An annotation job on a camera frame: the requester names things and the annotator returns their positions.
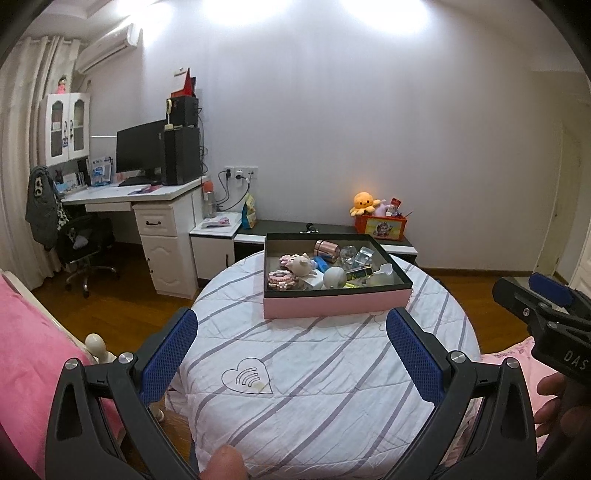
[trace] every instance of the metal screw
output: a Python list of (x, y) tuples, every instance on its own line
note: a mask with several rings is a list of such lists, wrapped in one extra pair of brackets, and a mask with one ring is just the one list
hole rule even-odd
[(77, 366), (78, 366), (78, 360), (76, 358), (70, 358), (64, 364), (64, 367), (66, 367), (66, 370), (74, 370)]
[(510, 356), (507, 359), (507, 365), (509, 366), (509, 368), (519, 368), (519, 360), (517, 360), (516, 358), (513, 358), (512, 356)]
[(119, 355), (118, 359), (120, 364), (128, 364), (134, 359), (134, 354), (131, 352), (123, 352), (121, 355)]
[(452, 362), (457, 364), (462, 364), (466, 361), (466, 355), (463, 352), (455, 351), (450, 353), (449, 356), (452, 359)]

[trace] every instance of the human hand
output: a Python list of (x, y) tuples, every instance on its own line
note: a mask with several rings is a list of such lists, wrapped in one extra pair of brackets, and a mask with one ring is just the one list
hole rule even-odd
[[(566, 389), (566, 380), (563, 374), (557, 372), (544, 377), (538, 383), (539, 395), (555, 395), (555, 398), (546, 402), (534, 415), (537, 437), (548, 435), (554, 427), (560, 412), (561, 398)], [(560, 419), (560, 428), (567, 437), (575, 437), (589, 418), (591, 418), (591, 406), (573, 407)]]
[(238, 450), (224, 445), (215, 451), (199, 477), (202, 480), (248, 480), (248, 473)]

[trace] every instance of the desk drawer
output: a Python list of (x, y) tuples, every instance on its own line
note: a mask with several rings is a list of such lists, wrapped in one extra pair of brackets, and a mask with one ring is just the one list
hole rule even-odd
[(177, 236), (172, 208), (134, 209), (140, 235)]

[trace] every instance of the white ball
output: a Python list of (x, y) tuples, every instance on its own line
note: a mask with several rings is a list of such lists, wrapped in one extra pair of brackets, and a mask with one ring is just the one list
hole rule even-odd
[(329, 290), (343, 288), (347, 283), (347, 275), (340, 267), (330, 267), (324, 272), (324, 286)]

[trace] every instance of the wall cabinet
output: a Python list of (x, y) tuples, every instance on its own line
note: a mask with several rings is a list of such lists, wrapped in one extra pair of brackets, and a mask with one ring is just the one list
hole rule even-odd
[(87, 93), (48, 95), (39, 111), (39, 152), (52, 166), (89, 155)]

